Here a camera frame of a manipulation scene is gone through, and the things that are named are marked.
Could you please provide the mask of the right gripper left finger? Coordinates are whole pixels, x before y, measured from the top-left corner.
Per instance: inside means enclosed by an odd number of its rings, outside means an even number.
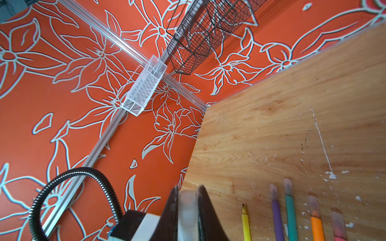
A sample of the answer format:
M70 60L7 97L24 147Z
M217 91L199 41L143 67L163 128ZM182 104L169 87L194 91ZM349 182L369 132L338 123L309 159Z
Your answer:
M179 216L179 189L175 186L169 195L163 213L150 241L177 241Z

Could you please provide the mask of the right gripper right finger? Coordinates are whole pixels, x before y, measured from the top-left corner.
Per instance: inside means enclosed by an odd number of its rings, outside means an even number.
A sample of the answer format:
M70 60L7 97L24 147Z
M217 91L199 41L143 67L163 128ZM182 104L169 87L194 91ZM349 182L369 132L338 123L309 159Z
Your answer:
M198 188L199 241L228 241L205 186Z

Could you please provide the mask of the yellow marker pen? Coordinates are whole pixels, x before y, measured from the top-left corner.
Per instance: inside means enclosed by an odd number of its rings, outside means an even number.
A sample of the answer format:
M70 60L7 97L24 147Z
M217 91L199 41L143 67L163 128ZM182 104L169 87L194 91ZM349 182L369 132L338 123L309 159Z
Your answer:
M251 241L251 233L250 233L250 227L249 227L247 208L244 203L242 204L242 227L243 227L244 241Z

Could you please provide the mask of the purple marker pen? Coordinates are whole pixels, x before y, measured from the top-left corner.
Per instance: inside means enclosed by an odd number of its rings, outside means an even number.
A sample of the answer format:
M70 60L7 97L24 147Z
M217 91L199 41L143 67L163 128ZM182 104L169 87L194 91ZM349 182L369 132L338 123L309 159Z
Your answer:
M271 205L273 213L275 240L285 241L279 202L277 200L272 200Z

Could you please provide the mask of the green marker pen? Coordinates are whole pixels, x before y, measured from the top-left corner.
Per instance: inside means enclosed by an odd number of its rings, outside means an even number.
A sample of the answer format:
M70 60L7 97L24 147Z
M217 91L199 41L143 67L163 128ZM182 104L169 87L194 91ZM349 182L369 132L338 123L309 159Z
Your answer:
M287 226L289 241L298 241L298 229L295 211L295 201L290 195L285 196L286 212L287 212Z

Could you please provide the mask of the orange marker pen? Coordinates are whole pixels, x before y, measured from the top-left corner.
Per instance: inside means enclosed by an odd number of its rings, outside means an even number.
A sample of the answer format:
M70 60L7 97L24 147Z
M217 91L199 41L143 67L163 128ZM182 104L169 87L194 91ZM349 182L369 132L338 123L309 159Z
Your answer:
M323 224L320 218L311 217L313 241L325 241Z

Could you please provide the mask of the pink marker pen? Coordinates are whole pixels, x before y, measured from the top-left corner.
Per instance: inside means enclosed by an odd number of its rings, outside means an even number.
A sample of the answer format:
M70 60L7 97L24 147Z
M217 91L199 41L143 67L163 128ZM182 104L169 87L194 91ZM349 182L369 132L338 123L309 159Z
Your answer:
M341 237L334 237L334 241L347 241L347 240Z

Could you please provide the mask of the clear plastic bin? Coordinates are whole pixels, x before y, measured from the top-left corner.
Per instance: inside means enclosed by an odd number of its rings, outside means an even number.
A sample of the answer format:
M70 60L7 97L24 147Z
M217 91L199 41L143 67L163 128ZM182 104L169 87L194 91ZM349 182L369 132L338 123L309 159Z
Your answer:
M121 108L134 116L139 116L153 96L166 69L165 63L153 55L125 95Z

